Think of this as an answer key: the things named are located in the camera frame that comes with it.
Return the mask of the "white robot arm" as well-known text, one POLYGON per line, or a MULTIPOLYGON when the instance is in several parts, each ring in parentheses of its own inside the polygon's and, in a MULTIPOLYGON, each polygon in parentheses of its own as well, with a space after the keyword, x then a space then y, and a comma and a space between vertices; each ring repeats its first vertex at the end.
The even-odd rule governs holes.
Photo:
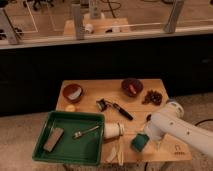
POLYGON ((170 134, 213 157, 213 132, 194 126, 182 119, 183 107, 175 100, 154 111, 144 127, 144 132, 152 140, 161 140, 170 134))

